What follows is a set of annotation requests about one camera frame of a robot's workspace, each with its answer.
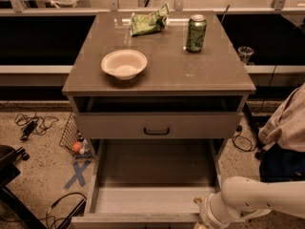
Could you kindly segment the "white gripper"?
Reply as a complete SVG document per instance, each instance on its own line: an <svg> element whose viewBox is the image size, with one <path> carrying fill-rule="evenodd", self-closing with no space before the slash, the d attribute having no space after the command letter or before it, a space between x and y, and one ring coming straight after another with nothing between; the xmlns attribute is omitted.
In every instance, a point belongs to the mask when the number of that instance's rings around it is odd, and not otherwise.
<svg viewBox="0 0 305 229"><path fill-rule="evenodd" d="M226 229L231 223L231 216L219 193L210 194L205 198L194 198L193 202L199 207L202 222L211 229ZM193 229L201 229L197 222Z"/></svg>

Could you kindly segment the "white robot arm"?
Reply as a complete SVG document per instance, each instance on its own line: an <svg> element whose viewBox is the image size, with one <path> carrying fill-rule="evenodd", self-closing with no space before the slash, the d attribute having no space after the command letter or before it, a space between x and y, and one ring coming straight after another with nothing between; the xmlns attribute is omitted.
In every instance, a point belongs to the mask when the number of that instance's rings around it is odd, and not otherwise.
<svg viewBox="0 0 305 229"><path fill-rule="evenodd" d="M221 190L193 200L199 219L193 229L226 229L232 222L244 222L277 211L305 218L305 182L266 183L248 177L229 177Z"/></svg>

